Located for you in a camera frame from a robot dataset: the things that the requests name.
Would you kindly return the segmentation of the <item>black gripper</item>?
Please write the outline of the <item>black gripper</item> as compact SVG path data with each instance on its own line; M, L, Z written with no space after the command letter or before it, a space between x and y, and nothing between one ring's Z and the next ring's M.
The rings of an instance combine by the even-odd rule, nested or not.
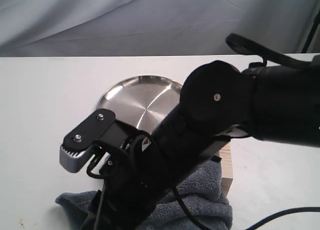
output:
M106 166L101 178L103 226L111 230L132 230L155 209L169 190L190 173L190 141L155 139L145 147L143 139L130 142L83 140L81 150L95 147L94 153L108 152L113 166Z

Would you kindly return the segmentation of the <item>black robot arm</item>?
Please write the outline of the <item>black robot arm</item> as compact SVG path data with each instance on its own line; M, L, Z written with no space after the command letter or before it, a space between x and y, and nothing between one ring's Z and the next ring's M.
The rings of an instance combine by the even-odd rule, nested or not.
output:
M177 186L231 139L318 147L320 58L302 66L256 62L245 71L216 60L194 70L179 103L152 132L100 109L87 118L94 158L87 174L103 180L90 205L95 229L133 230L172 191L201 229Z

